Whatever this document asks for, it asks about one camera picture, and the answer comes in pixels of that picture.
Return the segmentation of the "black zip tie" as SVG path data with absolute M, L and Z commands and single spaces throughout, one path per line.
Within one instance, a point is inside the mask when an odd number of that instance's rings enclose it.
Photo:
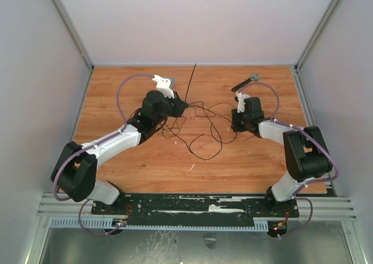
M 188 81 L 188 85 L 187 85 L 187 88 L 186 88 L 184 102 L 187 102 L 187 98 L 188 98 L 188 94 L 189 94 L 189 90 L 190 90 L 193 75 L 195 73 L 196 66 L 197 66 L 197 63 L 195 63 L 194 66 L 193 66 L 193 69 L 192 69 L 192 72 L 191 72 L 191 75 L 190 75 L 190 78 L 189 78 L 189 81 Z

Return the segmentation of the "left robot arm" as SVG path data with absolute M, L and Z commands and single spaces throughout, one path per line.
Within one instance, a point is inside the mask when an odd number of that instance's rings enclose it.
M 74 202 L 101 202 L 112 214 L 121 213 L 125 207 L 125 199 L 120 196 L 123 192 L 110 182 L 98 180 L 98 168 L 121 152 L 147 141 L 169 118 L 181 117 L 187 106 L 177 93 L 166 97 L 152 90 L 133 117 L 114 132 L 82 145 L 66 144 L 51 174 L 54 198 L 63 200 L 57 194 L 60 189 Z

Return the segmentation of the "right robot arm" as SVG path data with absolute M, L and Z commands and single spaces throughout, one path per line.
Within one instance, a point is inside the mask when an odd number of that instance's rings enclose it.
M 238 93 L 235 99 L 238 105 L 231 111 L 233 131 L 249 132 L 284 147 L 287 171 L 268 188 L 264 198 L 266 213 L 278 216 L 294 205 L 300 190 L 331 172 L 332 159 L 317 126 L 300 128 L 266 118 L 257 97 Z

